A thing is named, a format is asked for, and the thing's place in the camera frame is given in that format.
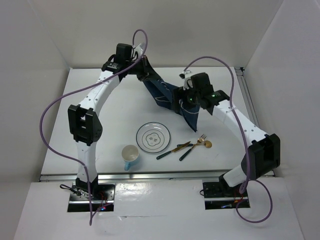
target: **plate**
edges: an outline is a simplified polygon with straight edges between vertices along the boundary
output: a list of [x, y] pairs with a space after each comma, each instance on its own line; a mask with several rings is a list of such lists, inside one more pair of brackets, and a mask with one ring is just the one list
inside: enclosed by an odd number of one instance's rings
[[142, 125], [136, 133], [136, 143], [147, 153], [159, 153], [170, 143], [168, 128], [158, 122], [148, 122]]

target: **white mug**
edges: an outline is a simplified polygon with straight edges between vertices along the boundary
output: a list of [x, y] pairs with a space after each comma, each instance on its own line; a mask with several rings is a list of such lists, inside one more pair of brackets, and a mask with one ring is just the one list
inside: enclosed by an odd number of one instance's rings
[[124, 170], [128, 171], [131, 164], [139, 157], [139, 150], [135, 145], [127, 145], [122, 149], [121, 155], [125, 162]]

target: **gold knife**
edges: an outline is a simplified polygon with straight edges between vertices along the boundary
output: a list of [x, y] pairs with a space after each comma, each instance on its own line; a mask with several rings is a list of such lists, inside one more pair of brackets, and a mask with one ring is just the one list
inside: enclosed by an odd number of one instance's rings
[[188, 142], [186, 142], [185, 144], [182, 144], [182, 145], [176, 147], [175, 149], [173, 149], [173, 150], [171, 150], [171, 151], [167, 151], [167, 152], [165, 152], [164, 154], [161, 154], [161, 155], [157, 156], [156, 159], [159, 160], [159, 159], [162, 159], [163, 157], [169, 155], [170, 153], [178, 152], [179, 150], [181, 150], [181, 149], [185, 148], [186, 146], [188, 146], [190, 142], [191, 142], [191, 141], [188, 141]]

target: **white table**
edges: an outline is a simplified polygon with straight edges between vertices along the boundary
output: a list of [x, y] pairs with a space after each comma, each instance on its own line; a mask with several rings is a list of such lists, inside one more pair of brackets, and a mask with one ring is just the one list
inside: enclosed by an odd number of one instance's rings
[[[229, 95], [231, 76], [225, 67], [193, 67], [190, 69], [194, 73], [206, 72], [214, 89], [223, 90]], [[183, 81], [179, 78], [182, 67], [155, 68], [155, 70], [164, 81], [177, 86], [183, 85]], [[235, 76], [233, 102], [244, 115], [248, 116], [235, 71], [233, 68], [232, 70]], [[100, 71], [100, 69], [72, 69], [64, 93], [95, 83]], [[71, 104], [77, 105], [88, 92], [89, 90], [61, 101], [50, 139], [50, 145], [54, 149], [75, 158], [77, 149], [69, 131], [67, 109]], [[162, 123], [169, 129], [171, 142], [167, 151], [175, 148], [177, 144], [187, 141], [196, 142], [203, 133], [212, 142], [212, 148], [197, 147], [183, 161], [179, 161], [179, 157], [185, 150], [156, 160], [156, 155], [160, 153], [150, 154], [140, 149], [139, 162], [130, 168], [130, 173], [229, 170], [237, 166], [245, 154], [241, 142], [217, 118], [201, 109], [197, 123], [198, 132], [193, 132], [183, 117], [158, 106], [144, 84], [139, 82], [134, 75], [124, 78], [112, 92], [101, 110], [99, 119], [103, 126], [103, 134], [96, 147], [96, 168], [99, 173], [125, 172], [121, 151], [126, 145], [137, 145], [137, 130], [148, 122]], [[57, 156], [48, 150], [41, 174], [67, 175], [76, 174], [77, 171], [76, 162]]]
[[[235, 209], [205, 210], [201, 180], [119, 183], [114, 211], [98, 213], [92, 226], [88, 212], [67, 212], [70, 193], [61, 182], [32, 183], [14, 240], [303, 240], [284, 180], [260, 180], [273, 212], [258, 224], [241, 220]], [[270, 207], [265, 189], [250, 182], [247, 190], [251, 208], [240, 212], [262, 219]]]

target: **blue cloth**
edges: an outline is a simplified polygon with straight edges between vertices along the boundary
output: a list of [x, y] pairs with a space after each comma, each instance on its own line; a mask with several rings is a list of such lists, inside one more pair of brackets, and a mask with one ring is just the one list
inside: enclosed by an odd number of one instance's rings
[[[156, 104], [160, 107], [172, 110], [173, 103], [173, 90], [178, 88], [175, 85], [172, 85], [168, 82], [163, 81], [162, 79], [146, 79], [143, 81], [145, 87], [148, 89], [152, 97], [154, 98]], [[200, 107], [196, 106], [187, 111], [180, 108], [179, 115], [183, 116], [186, 123], [192, 128], [193, 131], [197, 131], [197, 121], [198, 121], [198, 112]]]

